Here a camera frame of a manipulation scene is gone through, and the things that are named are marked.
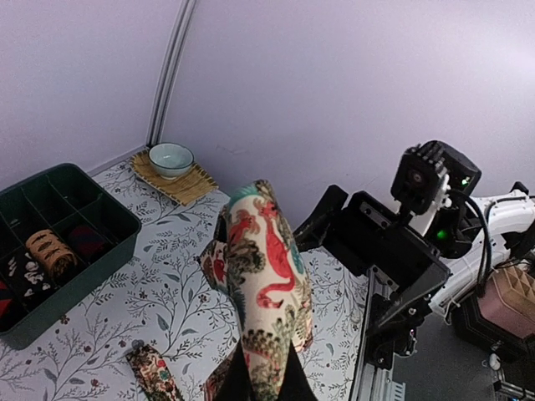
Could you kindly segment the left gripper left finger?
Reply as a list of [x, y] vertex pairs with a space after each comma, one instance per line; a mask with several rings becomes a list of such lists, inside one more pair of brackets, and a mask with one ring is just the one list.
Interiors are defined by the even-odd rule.
[[246, 365], [242, 344], [238, 343], [232, 356], [227, 375], [217, 395], [216, 401], [251, 401], [254, 400], [252, 384]]

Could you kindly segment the flamingo patterned tie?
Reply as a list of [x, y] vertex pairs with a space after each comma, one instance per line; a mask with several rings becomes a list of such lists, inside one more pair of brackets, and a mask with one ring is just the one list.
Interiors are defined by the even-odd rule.
[[[233, 193], [197, 262], [235, 308], [254, 400], [278, 400], [290, 344], [298, 354], [313, 341], [313, 303], [307, 269], [268, 181]], [[236, 348], [204, 383], [207, 400], [215, 400]]]

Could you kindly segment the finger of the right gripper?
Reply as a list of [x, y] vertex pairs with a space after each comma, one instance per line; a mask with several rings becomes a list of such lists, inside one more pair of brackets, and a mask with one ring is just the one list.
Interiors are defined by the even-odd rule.
[[299, 251], [309, 251], [323, 245], [330, 225], [342, 211], [349, 194], [338, 185], [330, 185], [311, 214], [293, 231]]

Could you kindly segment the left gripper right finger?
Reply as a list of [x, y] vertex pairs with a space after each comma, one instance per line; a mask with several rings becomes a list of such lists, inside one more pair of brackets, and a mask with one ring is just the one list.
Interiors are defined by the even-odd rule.
[[278, 401], [317, 401], [308, 384], [307, 377], [303, 371], [298, 354], [293, 344], [290, 344], [288, 351], [287, 366], [280, 388]]

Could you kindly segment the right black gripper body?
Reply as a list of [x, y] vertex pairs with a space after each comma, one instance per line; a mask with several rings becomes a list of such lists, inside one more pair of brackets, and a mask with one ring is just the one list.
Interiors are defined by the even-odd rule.
[[426, 297], [449, 276], [439, 251], [365, 191], [353, 194], [342, 210], [342, 249], [353, 274], [380, 273], [391, 290], [370, 319], [369, 357], [410, 348], [411, 335], [431, 313]]

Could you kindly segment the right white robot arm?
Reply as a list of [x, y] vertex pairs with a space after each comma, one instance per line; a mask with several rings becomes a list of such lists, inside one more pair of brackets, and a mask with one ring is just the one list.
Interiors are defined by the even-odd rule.
[[416, 329], [432, 313], [461, 321], [469, 338], [497, 345], [508, 358], [524, 348], [520, 337], [479, 311], [492, 274], [534, 249], [534, 198], [522, 187], [487, 198], [440, 191], [418, 216], [332, 185], [294, 235], [300, 251], [324, 247], [353, 275], [390, 289], [371, 301], [367, 363], [388, 368], [395, 355], [411, 355]]

